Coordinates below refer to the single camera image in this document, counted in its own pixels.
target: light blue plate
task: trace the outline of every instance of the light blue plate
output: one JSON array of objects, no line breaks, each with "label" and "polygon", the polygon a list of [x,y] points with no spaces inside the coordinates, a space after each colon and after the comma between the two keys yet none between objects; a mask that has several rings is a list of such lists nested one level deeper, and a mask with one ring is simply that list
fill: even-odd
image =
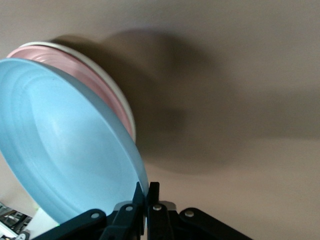
[{"label": "light blue plate", "polygon": [[22,186],[58,223],[110,214],[148,179],[113,111],[73,76],[31,60],[0,60],[0,150]]}]

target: pink plate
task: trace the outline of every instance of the pink plate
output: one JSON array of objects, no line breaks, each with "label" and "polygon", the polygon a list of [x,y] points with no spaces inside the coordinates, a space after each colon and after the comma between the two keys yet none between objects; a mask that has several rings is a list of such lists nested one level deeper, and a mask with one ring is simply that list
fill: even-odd
[{"label": "pink plate", "polygon": [[7,58],[37,61],[72,75],[94,91],[114,111],[132,139],[135,139],[135,130],[132,129],[129,117],[117,95],[95,71],[79,59],[56,48],[40,45],[19,47],[13,50]]}]

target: beige wall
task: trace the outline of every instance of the beige wall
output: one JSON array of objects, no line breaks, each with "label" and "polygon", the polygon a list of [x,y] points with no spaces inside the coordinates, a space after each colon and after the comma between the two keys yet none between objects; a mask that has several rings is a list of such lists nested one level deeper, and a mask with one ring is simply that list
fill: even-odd
[{"label": "beige wall", "polygon": [[254,239],[318,240],[319,10],[311,0],[3,0],[0,58],[52,39],[86,53],[126,94],[163,200]]}]

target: stack of plates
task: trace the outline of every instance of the stack of plates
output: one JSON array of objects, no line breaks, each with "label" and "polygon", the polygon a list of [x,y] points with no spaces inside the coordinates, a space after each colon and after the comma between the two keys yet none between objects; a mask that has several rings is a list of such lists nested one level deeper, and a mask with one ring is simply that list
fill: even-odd
[{"label": "stack of plates", "polygon": [[82,54],[28,43],[0,60],[0,150],[58,223],[89,209],[110,214],[148,179],[134,120],[111,78]]}]

